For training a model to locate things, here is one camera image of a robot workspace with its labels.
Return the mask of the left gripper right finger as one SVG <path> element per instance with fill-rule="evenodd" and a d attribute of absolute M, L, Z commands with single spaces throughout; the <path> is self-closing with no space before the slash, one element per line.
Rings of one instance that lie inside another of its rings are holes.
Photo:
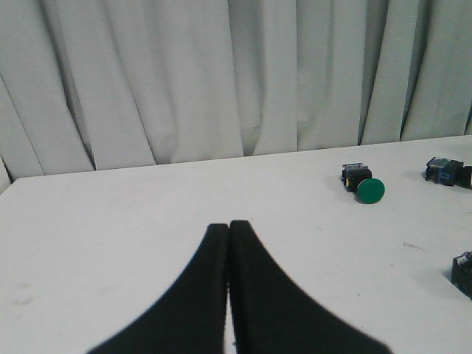
<path fill-rule="evenodd" d="M 238 353 L 390 353 L 308 296 L 248 221 L 230 223 L 228 261 Z"/>

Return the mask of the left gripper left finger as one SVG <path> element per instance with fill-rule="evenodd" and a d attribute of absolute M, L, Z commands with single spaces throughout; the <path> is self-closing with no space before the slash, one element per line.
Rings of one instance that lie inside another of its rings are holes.
<path fill-rule="evenodd" d="M 223 353 L 229 227 L 210 224 L 176 281 L 91 353 Z"/>

